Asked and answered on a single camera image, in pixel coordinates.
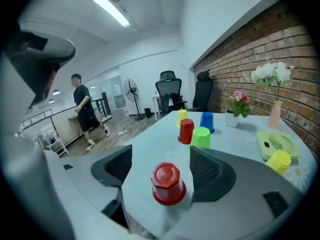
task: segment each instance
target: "trash can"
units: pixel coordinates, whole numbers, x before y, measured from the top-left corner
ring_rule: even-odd
[[[151,117],[151,110],[150,108],[145,108],[144,109],[145,117],[150,118]]]

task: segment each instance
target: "fan base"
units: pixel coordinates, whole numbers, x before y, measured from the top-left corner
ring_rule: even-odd
[[[140,120],[142,120],[142,119],[144,119],[144,118],[145,118],[144,115],[137,115],[137,116],[134,118],[134,120],[135,120],[135,121],[140,121]]]

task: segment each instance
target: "plastic cup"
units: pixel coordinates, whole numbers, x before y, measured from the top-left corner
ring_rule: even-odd
[[[165,206],[179,203],[186,195],[186,185],[180,177],[180,171],[173,163],[162,162],[151,174],[152,195]]]
[[[196,146],[198,148],[210,148],[210,131],[208,128],[199,127],[195,128],[192,132],[192,139],[190,146]]]
[[[192,121],[191,119],[181,120],[178,141],[182,144],[190,144],[194,128],[195,124],[194,121]]]
[[[283,175],[291,164],[290,155],[284,150],[277,150],[265,163],[267,166]]]
[[[180,127],[180,122],[183,119],[187,119],[187,111],[185,109],[180,109],[177,111],[177,120],[176,120],[176,127]]]
[[[201,115],[200,127],[208,128],[212,134],[214,129],[214,114],[211,112],[203,112]]]

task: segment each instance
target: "wooden floor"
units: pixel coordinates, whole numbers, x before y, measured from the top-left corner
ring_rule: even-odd
[[[158,120],[160,120],[162,117],[163,115],[158,115]],[[69,157],[101,152],[113,147],[120,146],[123,143],[131,140],[138,134],[142,133],[145,129],[152,126],[155,122],[156,119],[154,115],[152,115],[150,118],[135,121],[134,117],[125,117],[122,113],[122,110],[112,111],[112,118],[105,123],[105,125],[109,127],[110,136],[107,137],[106,133],[100,128],[91,130],[90,135],[96,145],[90,151],[86,151],[88,143],[82,137],[72,144],[68,145],[67,150],[70,154]],[[125,128],[127,129],[127,132],[122,135],[118,135],[118,132],[121,132]]]

